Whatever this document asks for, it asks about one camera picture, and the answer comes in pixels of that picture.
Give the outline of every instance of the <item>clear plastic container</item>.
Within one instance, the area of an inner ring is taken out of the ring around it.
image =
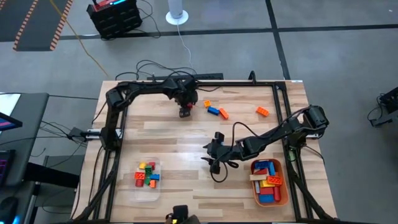
[[[136,187],[136,180],[134,178],[135,173],[145,172],[139,168],[140,162],[155,162],[155,170],[153,170],[153,174],[159,174],[160,179],[156,181],[156,188],[151,188],[148,185],[144,184],[142,187]],[[162,164],[160,163],[159,158],[156,157],[142,157],[137,160],[131,161],[131,200],[133,202],[153,202],[159,199],[160,190],[162,187]]]

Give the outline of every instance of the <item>yellow lego brick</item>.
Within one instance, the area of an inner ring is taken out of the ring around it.
[[[146,162],[140,162],[139,163],[139,168],[140,169],[145,169],[145,166],[147,165],[147,163]]]
[[[211,106],[210,100],[205,100],[205,108]]]
[[[268,184],[266,180],[260,181],[260,187],[275,187],[275,184]]]

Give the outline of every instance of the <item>wooden table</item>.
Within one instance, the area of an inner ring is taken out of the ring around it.
[[[117,82],[103,82],[96,114],[105,102],[105,93],[116,84]],[[308,106],[302,82],[286,81],[286,85],[292,111]],[[174,100],[168,100],[164,95],[138,96],[129,107],[111,222],[164,222],[165,215],[172,212],[174,205],[184,204],[188,205],[190,214],[196,214],[201,222],[294,221],[290,201],[286,206],[274,208],[262,208],[255,203],[249,181],[252,160],[238,162],[238,169],[229,168],[227,180],[218,184],[210,177],[209,165],[200,159],[208,157],[206,149],[202,147],[211,141],[216,131],[224,133],[226,144],[230,144],[232,124],[235,121],[246,123],[258,134],[277,126],[271,88],[222,87],[213,92],[198,90],[198,96],[199,100],[191,117],[184,119],[178,117],[179,107]],[[281,94],[279,98],[284,108]],[[204,100],[210,100],[215,107],[224,108],[229,113],[229,120],[225,121],[220,116],[207,113],[203,106]],[[270,115],[266,118],[258,115],[255,112],[258,106],[267,108]],[[105,118],[106,107],[94,127],[103,127]],[[237,125],[235,135],[236,138],[243,138],[251,133]],[[100,141],[88,144],[81,172],[80,203],[75,217],[87,206],[100,145]],[[319,151],[318,141],[309,140],[308,145]],[[94,192],[100,179],[103,155],[102,152],[96,166]],[[158,157],[162,162],[161,195],[155,202],[136,203],[131,200],[134,193],[132,173],[136,169],[131,161],[140,157]],[[275,158],[284,165],[281,142],[267,146],[258,158]],[[335,206],[322,160],[316,154],[303,149],[302,161],[309,191],[325,211],[335,217]],[[221,170],[219,179],[224,174],[223,167]],[[302,194],[299,189],[297,192],[300,209],[305,217]],[[100,218],[104,217],[107,195],[106,192],[103,197]]]

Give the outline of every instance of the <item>orange tray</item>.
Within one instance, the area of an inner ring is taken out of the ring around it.
[[[262,207],[278,207],[278,206],[283,206],[289,201],[289,193],[287,192],[287,187],[286,187],[286,180],[285,180],[285,175],[284,175],[284,170],[282,168],[282,165],[280,162],[276,159],[258,159],[252,162],[251,164],[251,174],[254,173],[254,164],[259,161],[272,161],[274,163],[275,171],[278,172],[279,177],[282,179],[282,185],[279,187],[280,189],[280,201],[278,202],[272,202],[272,203],[261,203],[259,201],[259,194],[256,193],[256,186],[254,184],[254,181],[252,181],[252,186],[253,186],[253,196],[255,201],[257,202],[258,205]]]

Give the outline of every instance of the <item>lego brick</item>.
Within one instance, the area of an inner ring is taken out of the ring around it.
[[[275,176],[269,176],[267,178],[267,183],[268,184],[275,184],[275,185],[282,185],[282,178],[275,177]]]
[[[210,100],[205,100],[205,108],[211,106]]]
[[[151,180],[150,183],[149,183],[149,187],[156,188],[156,181],[155,180]]]
[[[138,179],[136,180],[136,187],[142,187],[144,186],[144,180]]]
[[[147,175],[147,176],[152,175],[152,166],[151,165],[145,166],[145,175]]]
[[[256,193],[259,194],[260,193],[260,184],[258,181],[254,181],[254,186],[256,187]]]
[[[150,184],[150,178],[149,178],[149,177],[146,177],[145,180],[144,180],[144,183],[145,183],[146,185],[149,185],[149,184]]]
[[[274,188],[273,187],[261,187],[260,194],[274,194]]]
[[[155,170],[155,162],[148,162],[148,165],[152,166],[152,171]]]
[[[275,175],[275,167],[272,161],[269,162],[268,170],[269,170],[269,175]]]
[[[214,115],[219,115],[220,111],[214,107],[209,106],[209,108],[207,108],[207,112],[214,114]]]
[[[254,174],[256,175],[267,174],[267,169],[260,169],[258,171],[255,171]]]
[[[257,107],[256,112],[261,114],[261,115],[263,115],[263,116],[268,116],[269,115],[269,112],[266,109],[262,108],[261,106]]]
[[[275,187],[275,184],[268,184],[266,180],[260,181],[260,187]]]
[[[219,111],[220,111],[221,116],[222,116],[224,119],[228,119],[228,118],[229,118],[228,113],[227,113],[223,108],[220,108]]]
[[[269,161],[259,161],[254,164],[255,169],[266,169],[268,168]]]
[[[254,180],[266,180],[267,179],[267,174],[261,174],[261,175],[250,175],[250,181]]]
[[[145,179],[145,173],[143,173],[143,172],[136,172],[134,178],[137,179],[137,180],[144,180],[144,179]]]
[[[159,175],[159,174],[152,174],[152,175],[150,176],[150,179],[151,179],[151,180],[159,180],[159,179],[160,179],[160,175]]]
[[[146,164],[146,162],[140,162],[139,163],[139,168],[140,169],[145,169],[145,166],[146,166],[147,164]]]
[[[274,195],[259,195],[260,203],[272,203],[274,202]]]
[[[274,199],[276,202],[280,201],[280,188],[274,187]]]

